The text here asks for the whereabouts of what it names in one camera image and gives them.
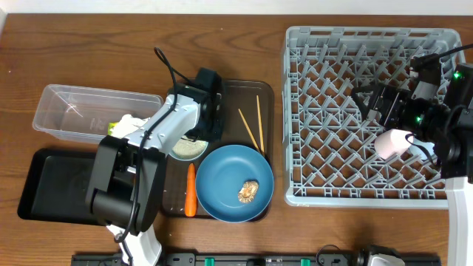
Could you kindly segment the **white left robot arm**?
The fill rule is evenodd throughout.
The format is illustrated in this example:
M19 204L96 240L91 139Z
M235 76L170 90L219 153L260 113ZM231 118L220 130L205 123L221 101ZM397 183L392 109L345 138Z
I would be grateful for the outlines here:
M182 137L220 140L224 96L224 80L202 68L194 80L175 83L144 125L99 143L85 202L120 245L125 265L158 263L162 246L152 225L163 198L167 156Z

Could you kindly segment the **yellow foil snack wrapper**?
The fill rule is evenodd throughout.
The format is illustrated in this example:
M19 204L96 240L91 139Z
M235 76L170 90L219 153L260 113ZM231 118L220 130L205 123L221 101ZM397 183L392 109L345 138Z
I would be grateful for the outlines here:
M112 135L112 133L114 131L114 128L116 127L117 124L118 124L117 122L108 124L108 128L107 128L107 134L108 135Z

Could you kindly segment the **light blue rice bowl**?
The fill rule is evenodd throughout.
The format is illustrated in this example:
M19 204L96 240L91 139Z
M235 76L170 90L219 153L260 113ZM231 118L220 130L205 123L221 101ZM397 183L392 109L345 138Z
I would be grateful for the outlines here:
M191 140L184 136L174 145L169 155L176 160L192 161L200 157L207 148L208 142L203 140Z

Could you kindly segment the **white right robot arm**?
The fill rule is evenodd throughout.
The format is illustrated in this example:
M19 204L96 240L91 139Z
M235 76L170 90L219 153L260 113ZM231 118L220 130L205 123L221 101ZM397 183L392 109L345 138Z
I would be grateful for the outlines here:
M472 65L458 64L442 103L434 103L443 54L414 57L410 74L415 91L373 81L351 97L364 120L405 131L405 141L432 143L444 179L449 207L449 265L472 264Z

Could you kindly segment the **white paper napkin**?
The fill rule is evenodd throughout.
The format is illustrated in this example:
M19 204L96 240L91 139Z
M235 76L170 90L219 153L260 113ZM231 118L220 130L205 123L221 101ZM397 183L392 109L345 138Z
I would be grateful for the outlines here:
M120 121L118 121L114 131L112 133L113 137L123 138L132 132L138 130L141 126L143 126L149 118L140 119L137 117L132 117L130 114L124 115Z

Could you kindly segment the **light blue plastic cup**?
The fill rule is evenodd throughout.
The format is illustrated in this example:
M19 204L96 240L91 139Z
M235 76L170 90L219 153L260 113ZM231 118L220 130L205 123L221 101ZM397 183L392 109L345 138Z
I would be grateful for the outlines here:
M431 142L423 142L417 139L414 139L413 144L409 147L409 152L412 155L418 155L421 160L427 160L429 155L434 157L434 148L435 144Z

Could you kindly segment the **pink plastic cup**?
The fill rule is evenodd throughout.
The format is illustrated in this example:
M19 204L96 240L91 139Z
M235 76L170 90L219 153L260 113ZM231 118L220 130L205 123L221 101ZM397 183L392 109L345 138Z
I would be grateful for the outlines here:
M385 160L392 155L402 155L414 141L414 136L411 132L390 129L383 134L377 136L374 142L374 147L377 155Z

